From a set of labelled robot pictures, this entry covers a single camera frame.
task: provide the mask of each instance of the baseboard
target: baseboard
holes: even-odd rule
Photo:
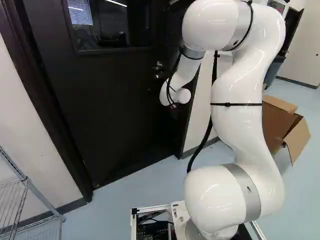
[[[86,200],[82,197],[82,198],[79,198],[78,200],[75,200],[75,201],[70,202],[66,205],[58,207],[57,211],[60,214],[66,214],[66,213],[71,212],[75,209],[78,209],[86,204],[87,204]],[[41,221],[41,220],[46,219],[51,216],[53,216],[53,213],[51,211],[47,211],[47,212],[44,212],[44,213],[39,214],[37,216],[33,216],[33,217],[30,217],[30,218],[25,219],[23,221],[20,221],[18,227],[21,228],[23,226],[36,223],[38,221]]]
[[[286,82],[289,82],[289,83],[301,85],[301,86],[304,86],[304,87],[310,88],[310,89],[317,89],[319,87],[319,86],[311,85],[311,84],[308,84],[308,83],[292,80],[290,78],[286,78],[286,77],[283,77],[283,76],[276,76],[275,78],[283,80],[283,81],[286,81]]]
[[[207,141],[206,144],[204,145],[204,148],[209,147],[210,145],[215,144],[215,143],[218,142],[218,141],[220,141],[220,138],[216,136],[216,137],[212,138],[211,140]],[[191,148],[191,149],[185,151],[185,152],[182,154],[182,156],[181,156],[180,159],[186,159],[187,157],[190,157],[192,154],[195,153],[195,151],[197,150],[197,148],[198,148],[198,146],[196,146],[196,147],[194,147],[194,148]]]

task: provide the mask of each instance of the silver joint ring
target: silver joint ring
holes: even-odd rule
[[[182,47],[181,53],[189,59],[199,60],[204,57],[206,51],[195,51],[184,45]]]

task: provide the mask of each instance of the door frame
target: door frame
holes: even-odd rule
[[[53,144],[83,198],[91,202],[94,190],[92,181],[48,81],[22,1],[0,0],[0,33]]]

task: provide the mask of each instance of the metal wire rack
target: metal wire rack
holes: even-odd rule
[[[62,222],[56,216],[19,228],[15,240],[61,240]]]
[[[14,239],[28,192],[28,183],[14,180],[0,185],[0,239]]]
[[[0,185],[0,240],[61,240],[65,217],[35,187],[31,179],[24,175],[1,146],[0,159],[4,160],[19,178]],[[54,216],[18,228],[28,190],[33,192]]]

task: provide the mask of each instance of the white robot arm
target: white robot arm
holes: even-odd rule
[[[170,81],[174,101],[187,103],[190,82],[205,51],[232,51],[233,65],[213,84],[211,119],[219,138],[235,153],[235,163],[199,168],[184,180],[190,219],[208,240],[230,239],[238,225],[270,215],[282,206],[282,177],[262,129],[266,72],[286,34],[280,13],[239,0],[196,0],[183,18],[185,47]],[[167,82],[160,101],[167,98]]]

